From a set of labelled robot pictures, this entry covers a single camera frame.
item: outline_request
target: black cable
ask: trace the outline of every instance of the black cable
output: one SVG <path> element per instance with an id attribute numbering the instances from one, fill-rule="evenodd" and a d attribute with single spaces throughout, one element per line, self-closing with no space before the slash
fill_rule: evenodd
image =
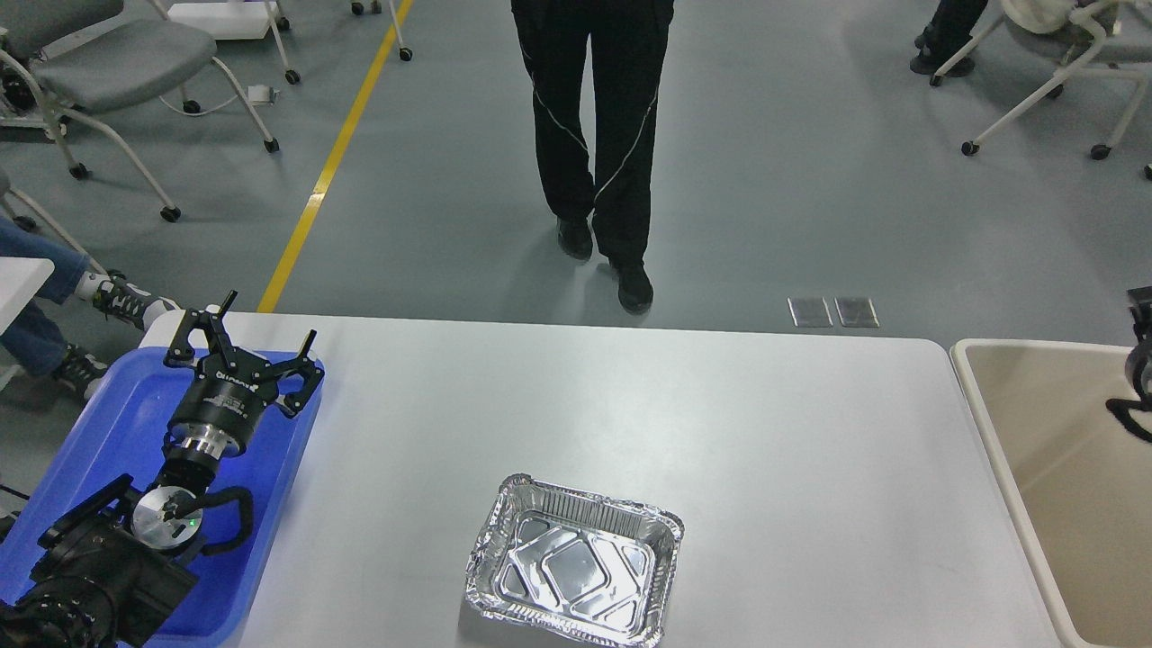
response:
<path id="1" fill-rule="evenodd" d="M 174 518 L 187 518 L 200 508 L 215 508 L 229 502 L 236 502 L 240 505 L 240 530 L 236 532 L 236 536 L 232 540 L 204 545 L 200 549 L 200 553 L 204 556 L 232 551 L 243 544 L 248 540 L 248 536 L 252 535 L 252 491 L 244 487 L 228 487 L 217 492 L 206 492 L 196 499 L 181 503 L 173 511 Z"/>
<path id="2" fill-rule="evenodd" d="M 5 491 L 7 493 L 10 493 L 10 495 L 15 495 L 16 497 L 23 499 L 24 502 L 28 502 L 29 499 L 31 499 L 31 497 L 24 495 L 23 492 L 20 492 L 18 490 L 13 490 L 13 489 L 3 485 L 3 484 L 0 484 L 0 490 Z"/>

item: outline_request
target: caster wheel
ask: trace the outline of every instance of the caster wheel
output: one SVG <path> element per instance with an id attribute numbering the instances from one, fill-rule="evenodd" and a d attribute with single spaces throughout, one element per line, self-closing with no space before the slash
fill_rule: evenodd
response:
<path id="1" fill-rule="evenodd" d="M 16 218 L 14 218 L 12 220 L 13 220 L 13 223 L 16 224 L 17 227 L 20 227 L 24 232 L 28 232 L 29 234 L 35 234 L 36 231 L 40 228 L 40 226 L 37 225 L 36 221 L 32 220 L 32 218 L 28 217 L 28 216 L 17 216 Z"/>

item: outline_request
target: metal floor plate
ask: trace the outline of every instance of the metal floor plate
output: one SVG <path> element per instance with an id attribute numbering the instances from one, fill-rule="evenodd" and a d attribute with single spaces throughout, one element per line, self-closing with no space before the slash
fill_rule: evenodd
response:
<path id="1" fill-rule="evenodd" d="M 828 302 L 824 297 L 788 297 L 788 308 L 793 322 L 801 329 L 823 329 L 832 326 L 832 315 Z"/>
<path id="2" fill-rule="evenodd" d="M 836 297 L 836 312 L 840 323 L 848 329 L 879 329 L 880 321 L 876 317 L 876 308 L 867 297 Z"/>

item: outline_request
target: yellow floor line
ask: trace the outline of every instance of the yellow floor line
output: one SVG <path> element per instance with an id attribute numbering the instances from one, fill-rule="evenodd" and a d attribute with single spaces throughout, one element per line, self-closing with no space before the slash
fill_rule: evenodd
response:
<path id="1" fill-rule="evenodd" d="M 412 0 L 403 0 L 400 8 L 396 10 L 396 22 L 401 27 L 403 27 L 404 18 L 408 16 L 408 10 L 411 6 Z M 353 107 L 348 111 L 344 125 L 340 128 L 340 135 L 336 136 L 336 142 L 332 145 L 328 159 L 324 163 L 324 169 L 320 171 L 320 178 L 316 181 L 316 186 L 312 188 L 312 195 L 309 197 L 308 204 L 304 206 L 304 212 L 300 214 L 300 220 L 296 223 L 296 229 L 293 231 L 291 238 L 288 239 L 288 246 L 285 247 L 283 254 L 280 255 L 280 263 L 276 264 L 276 269 L 272 273 L 272 279 L 268 281 L 268 286 L 264 289 L 264 296 L 260 297 L 260 303 L 256 307 L 257 312 L 272 312 L 276 308 L 276 302 L 280 301 L 280 295 L 283 293 L 285 285 L 288 282 L 288 277 L 291 276 L 293 268 L 296 265 L 296 259 L 300 257 L 300 251 L 304 247 L 304 241 L 308 240 L 308 234 L 312 231 L 312 224 L 316 221 L 316 216 L 319 213 L 320 206 L 324 204 L 324 198 L 328 194 L 328 186 L 332 183 L 332 178 L 335 176 L 336 171 L 340 168 L 340 163 L 343 160 L 344 152 L 348 150 L 348 143 L 351 141 L 353 134 L 356 131 L 356 126 L 359 123 L 361 115 L 364 114 L 364 107 L 367 105 L 367 100 L 372 96 L 372 89 L 376 88 L 376 81 L 380 77 L 380 70 L 384 69 L 384 62 L 388 59 L 388 54 L 392 52 L 392 45 L 395 40 L 395 28 L 388 27 L 388 32 L 385 35 L 384 42 L 380 43 L 380 48 L 376 52 L 376 59 L 372 60 L 372 66 L 367 69 L 367 75 L 364 77 L 364 83 L 361 84 L 359 92 L 356 95 L 356 100 L 353 101 Z"/>

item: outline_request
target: robotic arm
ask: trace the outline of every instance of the robotic arm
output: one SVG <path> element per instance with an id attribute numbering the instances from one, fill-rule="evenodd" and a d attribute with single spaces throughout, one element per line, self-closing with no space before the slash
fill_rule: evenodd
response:
<path id="1" fill-rule="evenodd" d="M 144 491 L 121 475 L 66 513 L 40 536 L 46 551 L 32 568 L 36 583 L 14 605 L 0 601 L 0 648 L 139 648 L 197 582 L 187 567 L 199 555 L 230 551 L 252 530 L 252 493 L 243 487 L 207 492 L 221 459 L 248 450 L 271 404 L 298 414 L 324 370 L 308 357 L 316 331 L 300 353 L 271 363 L 236 348 L 219 312 L 188 311 L 165 356 L 169 367 L 195 371 L 168 421 L 164 466 Z M 196 359 L 189 336 L 203 331 L 207 355 Z M 281 394 L 279 382 L 301 376 L 301 390 Z M 240 532 L 206 544 L 202 511 L 237 502 Z"/>
<path id="2" fill-rule="evenodd" d="M 1124 377 L 1132 385 L 1139 400 L 1112 398 L 1105 406 L 1126 430 L 1139 439 L 1152 443 L 1152 432 L 1132 419 L 1132 412 L 1152 412 L 1152 286 L 1128 291 L 1128 300 L 1132 304 L 1129 310 L 1132 314 L 1132 332 L 1136 333 L 1137 342 L 1124 362 Z"/>

